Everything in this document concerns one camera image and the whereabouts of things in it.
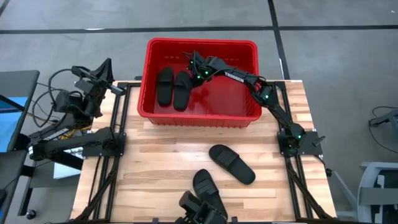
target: black robotic arm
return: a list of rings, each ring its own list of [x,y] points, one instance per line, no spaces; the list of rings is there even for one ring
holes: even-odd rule
[[[301,125],[294,123],[289,115],[280,106],[277,99],[275,85],[266,82],[264,77],[239,70],[227,65],[218,57],[203,58],[198,52],[187,54],[190,58],[188,69],[192,73],[193,86],[200,86],[213,77],[224,75],[237,82],[245,84],[253,99],[262,107],[267,108],[284,128],[283,145],[286,148],[284,155],[294,156],[298,152],[306,137]]]
[[[62,71],[71,71],[80,77],[75,86],[78,91],[62,90],[56,97],[52,96],[52,78]],[[77,158],[63,152],[67,149],[84,147],[83,156],[120,156],[124,148],[125,136],[114,133],[111,128],[103,128],[95,133],[81,137],[53,141],[55,138],[73,130],[85,128],[92,124],[93,118],[102,116],[100,106],[105,98],[106,90],[116,95],[124,95],[126,90],[113,85],[111,59],[107,58],[96,70],[89,70],[82,66],[73,66],[71,69],[60,70],[49,79],[49,93],[53,100],[52,109],[55,112],[65,113],[63,118],[47,128],[32,133],[28,146],[30,158],[34,161],[50,159],[78,169],[80,162]]]

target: black cable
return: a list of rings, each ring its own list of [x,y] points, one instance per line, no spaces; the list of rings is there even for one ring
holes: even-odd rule
[[[46,165],[46,164],[48,164],[49,162],[51,162],[51,161],[45,162],[45,163],[43,163],[43,164],[40,164],[40,165],[38,165],[38,166],[35,167],[35,168],[38,168],[38,167],[40,167],[40,166],[42,166],[42,165]],[[13,183],[13,182],[14,182],[15,180],[17,180],[18,178],[19,178],[19,175],[18,175],[16,178],[14,178],[12,181],[10,181],[8,184],[6,184],[6,186],[3,187],[2,190],[6,189],[11,183]]]
[[[49,78],[49,84],[48,84],[48,89],[49,89],[49,93],[50,93],[50,98],[51,98],[51,100],[52,100],[52,103],[53,103],[53,106],[55,105],[55,99],[54,99],[54,96],[53,96],[53,94],[51,93],[51,82],[52,82],[52,79],[56,76],[56,75],[58,75],[59,73],[61,73],[61,72],[66,72],[66,71],[71,71],[72,72],[72,69],[70,69],[70,68],[64,68],[64,69],[61,69],[61,70],[59,70],[59,71],[57,71],[57,72],[55,72],[54,74],[52,74],[51,76],[50,76],[50,78]]]
[[[64,114],[62,116],[61,120],[57,124],[55,124],[54,128],[58,127],[62,123],[62,121],[65,120],[66,117],[67,117],[67,114]]]
[[[325,161],[323,161],[323,159],[321,159],[319,155],[313,155],[313,156],[315,156],[315,158],[317,158],[323,164],[323,166],[326,167]]]
[[[46,85],[46,84],[43,84],[43,83],[39,83],[39,82],[37,82],[37,84],[39,84],[39,85],[42,85],[42,86],[45,86],[45,87],[49,87],[48,85]]]
[[[42,127],[43,127],[45,124],[47,124],[47,122],[50,120],[50,117],[51,117],[51,115],[52,115],[52,113],[53,113],[53,109],[51,109],[49,115],[47,116],[47,119],[46,119],[42,124],[38,124],[38,122],[37,122],[37,120],[36,120],[36,117],[35,117],[35,108],[36,108],[36,105],[37,105],[37,103],[39,102],[39,100],[40,100],[43,96],[45,96],[46,94],[50,94],[50,95],[51,95],[51,92],[52,92],[52,91],[55,91],[55,90],[57,90],[57,91],[62,91],[62,89],[53,89],[53,90],[46,91],[45,93],[41,94],[41,95],[36,99],[36,101],[35,101],[34,104],[33,104],[33,107],[32,107],[33,122],[34,122],[34,123],[36,124],[36,126],[39,127],[39,128],[42,128]]]
[[[379,146],[383,147],[384,149],[386,149],[386,150],[388,150],[388,151],[390,151],[390,152],[394,152],[394,153],[397,153],[397,154],[398,154],[397,151],[394,151],[394,150],[392,150],[392,149],[389,149],[389,148],[386,147],[386,146],[383,146],[382,144],[379,143],[378,140],[376,140],[376,138],[373,136],[373,133],[372,133],[372,130],[371,130],[371,121],[372,121],[372,120],[369,121],[368,128],[369,128],[369,133],[371,133],[371,136],[372,136],[373,140],[374,140]]]
[[[219,73],[219,72],[221,72],[221,71],[222,71],[222,72],[225,72],[224,69],[219,69],[219,70],[213,72],[208,78],[203,78],[203,79],[208,80],[208,79],[210,79],[211,77],[213,77],[214,75],[216,75],[217,73]]]
[[[375,116],[376,118],[378,118],[378,116],[376,116],[376,114],[374,113],[377,109],[379,108],[389,108],[389,109],[398,109],[397,107],[393,107],[393,106],[377,106],[375,108],[373,108],[372,110],[372,114],[373,116]]]
[[[14,178],[12,181],[10,181],[5,187],[3,187],[2,190],[6,189],[11,183],[13,183],[16,179],[18,179],[19,176],[17,176],[16,178]]]
[[[197,69],[197,64],[196,64],[196,52],[195,51],[193,51],[193,68],[195,69],[195,75],[200,75],[200,73],[198,72],[198,69]]]
[[[397,107],[394,107],[394,106],[377,106],[377,107],[373,108],[373,109],[372,109],[372,114],[375,116],[375,118],[369,120],[369,123],[368,123],[369,133],[371,134],[371,136],[372,136],[373,140],[376,142],[376,144],[378,144],[379,146],[381,146],[381,147],[384,148],[385,150],[388,150],[388,151],[390,151],[390,152],[394,152],[394,153],[397,153],[397,154],[398,154],[398,151],[392,150],[392,149],[390,149],[390,148],[388,148],[388,147],[386,147],[386,146],[383,146],[381,143],[379,143],[379,141],[374,137],[374,135],[373,135],[373,133],[372,133],[371,121],[374,120],[374,119],[376,119],[376,118],[378,118],[378,116],[375,114],[375,111],[376,111],[377,109],[379,109],[379,108],[398,109]]]
[[[48,113],[44,112],[43,108],[42,108],[38,103],[36,103],[36,104],[37,104],[37,106],[39,107],[39,109],[43,112],[44,115],[46,115],[46,116],[49,115]],[[57,118],[58,120],[60,120],[60,118],[57,117],[57,116],[51,116],[51,118]]]
[[[50,162],[52,162],[52,161],[47,161],[47,162],[44,162],[44,163],[42,163],[42,164],[40,164],[40,165],[38,165],[38,166],[35,166],[35,169],[38,168],[38,167],[41,167],[42,165],[46,165],[46,164],[48,164],[48,163],[50,163]]]
[[[72,94],[74,94],[74,93],[79,94],[81,100],[83,101],[83,94],[81,94],[79,91],[71,91],[71,92],[69,93],[69,95],[72,95]]]
[[[33,117],[33,114],[30,113],[30,112],[27,112],[26,115]],[[35,117],[36,117],[36,119],[39,119],[39,121],[45,121],[44,118],[41,118],[41,117],[39,117],[39,116],[35,116]]]
[[[98,166],[100,166],[100,161],[101,161],[101,156],[98,157],[97,164],[95,165],[94,179],[91,185],[90,196],[88,197],[88,203],[90,203],[91,196],[93,196],[93,189],[94,189],[95,179],[97,178]]]

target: black metal frame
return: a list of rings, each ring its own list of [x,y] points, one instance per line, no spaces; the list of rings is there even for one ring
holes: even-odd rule
[[[289,106],[289,99],[287,97],[287,92],[286,92],[286,85],[285,82],[283,81],[275,81],[275,82],[269,82],[271,83],[271,85],[273,85],[273,87],[278,87],[281,92],[282,92],[282,97],[284,99],[284,107],[286,112],[289,114],[290,117],[292,117],[291,111],[290,111],[290,106]],[[131,88],[133,87],[139,87],[141,86],[141,83],[118,83],[118,87],[123,87],[126,88],[126,94],[124,96],[124,103],[123,103],[123,110],[122,110],[122,115],[121,115],[121,123],[119,125],[119,132],[120,133],[124,133],[124,129],[126,127],[126,120],[127,120],[127,110],[128,110],[128,106],[129,106],[129,98],[131,95]],[[113,112],[112,112],[112,117],[111,117],[111,127],[114,129],[116,126],[116,117],[118,115],[118,108],[119,108],[119,102],[120,102],[120,97],[121,96],[116,96],[115,98],[115,102],[114,102],[114,106],[113,106]],[[119,164],[118,161],[119,158],[114,158],[115,161]],[[304,175],[304,170],[303,170],[303,165],[302,165],[302,160],[301,160],[301,156],[300,155],[296,155],[295,156],[295,160],[296,160],[296,165],[297,165],[297,171],[298,171],[298,176],[300,178],[300,181],[303,183],[304,186],[307,186],[306,181],[305,181],[305,175]],[[286,164],[286,168],[288,167],[289,164],[291,164],[292,161],[290,160],[290,158],[285,157],[285,164]],[[108,170],[108,165],[109,165],[109,158],[105,157],[104,158],[104,162],[103,162],[103,166],[101,168],[101,175],[100,175],[100,181],[99,181],[99,185],[98,188],[100,188],[101,185],[103,185],[105,178],[106,178],[106,173]],[[289,188],[290,188],[290,194],[292,197],[292,206],[293,206],[293,210],[294,210],[294,215],[295,215],[295,219],[299,220],[301,219],[301,214],[300,214],[300,206],[299,206],[299,200],[297,198],[297,191],[295,188],[295,183],[292,180],[292,178],[289,177],[289,175],[287,175],[288,181],[289,181]],[[98,204],[96,205],[96,208],[93,212],[93,219],[92,220],[85,220],[85,221],[76,221],[75,223],[110,223],[110,219],[111,219],[111,212],[112,212],[112,207],[113,207],[113,199],[114,199],[114,191],[116,190],[116,178],[113,180],[113,182],[111,183],[111,185],[109,186],[109,193],[108,193],[108,202],[106,205],[106,210],[105,210],[105,218],[99,219],[99,215],[100,215],[100,207],[101,207],[101,201],[98,202]],[[310,204],[307,202],[307,200],[304,198],[304,205],[305,205],[305,209],[306,209],[306,214],[307,214],[307,218],[312,219],[313,218],[313,214],[312,214],[312,208],[310,206]],[[151,224],[151,223],[161,223],[156,221],[156,218],[154,218],[153,222],[140,222],[137,224]],[[270,222],[233,222],[233,223],[247,223],[247,224],[265,224],[265,223],[270,223]]]
[[[30,198],[31,198],[32,192],[33,192],[33,188],[30,187],[30,182],[32,181],[33,173],[35,171],[35,165],[36,165],[36,162],[34,162],[34,165],[32,167],[31,166],[26,166],[26,165],[24,165],[22,167],[22,170],[25,169],[25,170],[28,170],[28,171],[27,172],[22,172],[21,175],[27,174],[26,176],[29,177],[29,179],[27,181],[27,187],[25,188],[24,194],[22,196],[22,202],[21,202],[21,204],[19,205],[19,208],[18,208],[18,216],[26,215],[27,207],[29,205]]]
[[[122,109],[122,115],[121,115],[121,123],[119,125],[119,133],[124,134],[124,129],[126,127],[126,120],[127,120],[127,110],[129,108],[129,99],[130,99],[130,94],[131,94],[131,88],[132,87],[140,87],[141,83],[118,83],[118,87],[121,88],[126,88],[126,94],[124,95],[124,102],[123,102],[123,109]],[[120,97],[119,95],[116,95],[114,105],[113,105],[113,111],[112,111],[112,117],[111,117],[111,128],[115,129],[116,127],[116,118],[118,115],[118,108],[120,104]],[[119,169],[119,157],[115,157],[113,162],[117,163],[117,170]],[[104,157],[103,165],[101,168],[101,174],[99,177],[99,184],[98,184],[98,189],[104,184],[105,178],[106,178],[106,173],[108,170],[108,165],[109,165],[109,158]],[[111,185],[109,186],[109,193],[108,193],[108,202],[106,204],[106,210],[105,210],[105,220],[110,221],[111,219],[111,212],[112,212],[112,207],[113,207],[113,198],[114,198],[114,191],[116,189],[116,179],[115,178],[112,182]],[[101,201],[98,202],[96,205],[94,212],[93,212],[93,220],[95,221],[99,219],[100,215],[100,208],[101,208]]]

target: wire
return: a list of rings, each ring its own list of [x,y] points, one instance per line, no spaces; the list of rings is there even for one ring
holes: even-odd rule
[[[71,71],[72,72],[72,69],[70,69],[70,68],[64,68],[64,69],[61,69],[61,70],[59,70],[59,71],[57,71],[57,72],[55,72],[54,74],[52,74],[51,76],[50,76],[50,78],[49,78],[49,84],[48,84],[48,88],[49,88],[49,90],[48,90],[48,92],[50,93],[50,98],[51,98],[51,100],[52,100],[52,103],[53,103],[53,105],[55,105],[55,99],[54,99],[54,96],[53,96],[53,94],[52,94],[52,90],[51,90],[51,82],[52,82],[52,79],[56,76],[56,75],[58,75],[59,73],[61,73],[61,72],[66,72],[66,71]]]
[[[378,118],[378,116],[376,116],[376,114],[374,113],[377,109],[379,108],[389,108],[389,109],[398,109],[397,107],[393,107],[393,106],[377,106],[375,108],[373,108],[372,110],[372,114],[373,116],[375,116],[376,118]]]
[[[48,164],[49,162],[51,162],[51,161],[45,162],[45,163],[43,163],[43,164],[40,164],[40,165],[38,165],[38,166],[35,167],[35,168],[38,168],[38,167],[40,167],[40,166],[42,166],[42,165],[46,165],[46,164]],[[15,180],[17,180],[18,178],[19,178],[19,176],[17,176],[16,178],[14,178],[12,181],[8,182],[8,184],[6,184],[6,186],[3,187],[2,190],[6,189],[11,183],[13,183],[13,182],[14,182]]]
[[[5,187],[3,187],[2,190],[6,189],[11,183],[13,183],[13,182],[14,182],[16,179],[18,179],[18,178],[19,178],[19,176],[17,176],[16,178],[14,178],[12,181],[8,182],[8,184],[7,184]]]
[[[203,78],[203,79],[205,79],[205,80],[210,79],[211,77],[213,77],[214,75],[216,75],[217,73],[219,73],[219,72],[221,72],[221,71],[222,71],[222,72],[225,72],[224,69],[219,69],[219,70],[213,72],[209,77]]]
[[[45,93],[41,94],[41,95],[36,99],[36,101],[35,101],[34,104],[33,104],[33,107],[32,107],[33,122],[34,122],[34,123],[36,124],[36,126],[39,127],[39,128],[42,128],[42,127],[43,127],[45,124],[47,124],[47,122],[50,120],[50,118],[51,118],[51,116],[52,116],[52,113],[53,113],[53,108],[51,109],[50,113],[48,114],[47,119],[46,119],[42,124],[38,124],[38,122],[37,122],[37,120],[36,120],[36,115],[35,115],[35,108],[36,108],[36,105],[37,105],[37,103],[39,102],[39,100],[40,100],[43,96],[45,96],[46,94],[49,94],[49,93],[50,93],[50,95],[51,95],[51,92],[54,91],[54,90],[62,91],[62,89],[53,89],[53,90],[46,91]]]
[[[192,57],[192,62],[193,62],[193,69],[195,69],[195,75],[199,75],[199,76],[201,76],[200,75],[200,73],[198,72],[198,69],[197,69],[197,66],[196,66],[196,51],[193,51],[193,53],[188,53],[188,52],[182,52],[183,54],[185,54],[185,56],[188,58],[188,59],[191,59],[190,58],[190,56],[189,55],[193,55],[193,57]]]
[[[325,164],[325,161],[323,161],[323,159],[321,159],[320,157],[319,157],[319,155],[313,155],[315,158],[317,158],[322,164],[323,164],[323,166],[324,167],[326,167],[326,164]]]
[[[73,129],[73,130],[71,130],[68,134],[62,135],[62,136],[60,137],[60,139],[68,139],[68,138],[72,137],[73,134],[74,134],[76,131],[80,131],[80,132],[81,132],[81,135],[84,135],[84,134],[83,134],[83,131],[84,131],[84,130],[87,130],[87,129],[90,129],[90,128],[91,128],[91,125],[90,125],[90,126],[87,126],[87,127],[84,127],[84,128],[80,128],[80,129]]]
[[[69,93],[69,95],[72,95],[72,94],[74,94],[74,93],[78,93],[78,94],[80,95],[81,100],[83,101],[83,95],[82,95],[79,91],[71,91],[71,92]]]
[[[46,112],[44,112],[44,110],[43,110],[43,108],[38,104],[38,103],[36,103],[37,104],[37,106],[39,107],[39,109],[43,112],[43,114],[45,114],[46,116],[48,116],[49,114],[47,114]],[[60,118],[59,117],[57,117],[57,116],[51,116],[51,118],[57,118],[58,120],[60,120]]]
[[[28,112],[27,115],[33,117],[33,114],[30,113],[30,112]],[[44,118],[41,118],[41,117],[39,117],[39,116],[35,116],[35,117],[36,117],[36,119],[38,119],[38,120],[40,120],[40,121],[45,121]]]
[[[55,129],[56,127],[58,127],[58,126],[62,123],[62,121],[65,120],[66,117],[67,117],[67,114],[64,114],[64,115],[62,116],[61,120],[55,124],[55,126],[53,127],[53,129]]]
[[[394,153],[397,153],[397,154],[398,154],[397,151],[392,150],[392,149],[389,149],[389,148],[386,147],[386,146],[383,146],[382,144],[379,143],[378,140],[376,140],[376,138],[374,137],[374,135],[373,135],[373,133],[372,133],[372,130],[371,130],[371,121],[372,121],[372,120],[369,121],[368,128],[369,128],[369,133],[371,133],[371,136],[372,136],[373,140],[374,140],[379,146],[383,147],[384,149],[386,149],[386,150],[388,150],[388,151],[390,151],[390,152],[394,152]]]
[[[46,165],[46,164],[48,164],[48,163],[50,163],[50,162],[52,162],[52,161],[44,162],[44,163],[42,163],[42,164],[40,164],[40,165],[38,165],[38,166],[35,166],[35,168],[41,167],[42,165]]]
[[[393,107],[393,106],[377,106],[377,107],[373,108],[372,114],[375,116],[375,118],[373,118],[373,119],[371,119],[371,120],[368,121],[368,122],[369,122],[369,123],[368,123],[369,133],[371,134],[373,140],[374,140],[379,146],[381,146],[381,147],[384,148],[385,150],[388,150],[388,151],[390,151],[390,152],[394,152],[394,153],[397,153],[397,154],[398,154],[398,151],[392,150],[392,149],[390,149],[390,148],[388,148],[388,147],[386,147],[386,146],[383,146],[381,143],[379,143],[379,141],[374,137],[374,135],[373,135],[373,133],[372,133],[371,122],[372,122],[374,119],[378,118],[378,116],[375,114],[375,111],[376,111],[377,109],[379,109],[379,108],[398,109],[398,108]]]
[[[101,161],[101,156],[98,157],[97,164],[95,165],[94,179],[93,179],[93,183],[91,185],[90,196],[88,197],[88,203],[91,202],[91,196],[93,195],[95,179],[97,178],[98,166],[100,165],[100,161]]]
[[[46,84],[43,84],[43,83],[39,83],[39,82],[37,82],[37,84],[39,84],[39,85],[42,85],[42,86],[45,86],[45,87],[49,87],[48,85],[46,85]]]

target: blue panel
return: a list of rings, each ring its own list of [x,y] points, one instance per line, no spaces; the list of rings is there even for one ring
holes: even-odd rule
[[[27,97],[9,97],[9,99],[21,106],[25,106],[27,101]],[[0,114],[0,152],[7,151],[8,144],[14,134],[21,114],[22,112]]]

